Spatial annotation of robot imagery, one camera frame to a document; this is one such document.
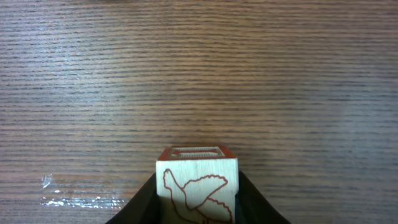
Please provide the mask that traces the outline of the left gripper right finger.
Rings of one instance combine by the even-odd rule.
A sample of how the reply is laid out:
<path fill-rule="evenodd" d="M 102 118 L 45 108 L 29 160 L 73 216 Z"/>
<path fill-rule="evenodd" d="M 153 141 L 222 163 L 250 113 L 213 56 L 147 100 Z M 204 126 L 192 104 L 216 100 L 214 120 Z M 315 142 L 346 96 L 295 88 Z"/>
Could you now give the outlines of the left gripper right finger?
<path fill-rule="evenodd" d="M 291 224 L 260 193 L 243 171 L 239 171 L 239 190 L 235 195 L 236 224 Z"/>

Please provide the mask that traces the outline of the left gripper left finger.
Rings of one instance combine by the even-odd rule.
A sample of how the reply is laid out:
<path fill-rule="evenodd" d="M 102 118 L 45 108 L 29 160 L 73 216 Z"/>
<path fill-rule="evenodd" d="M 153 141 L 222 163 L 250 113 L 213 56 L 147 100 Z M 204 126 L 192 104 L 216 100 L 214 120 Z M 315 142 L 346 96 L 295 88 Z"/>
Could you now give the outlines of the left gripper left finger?
<path fill-rule="evenodd" d="M 156 173 L 106 224 L 160 224 L 161 202 L 156 191 Z"/>

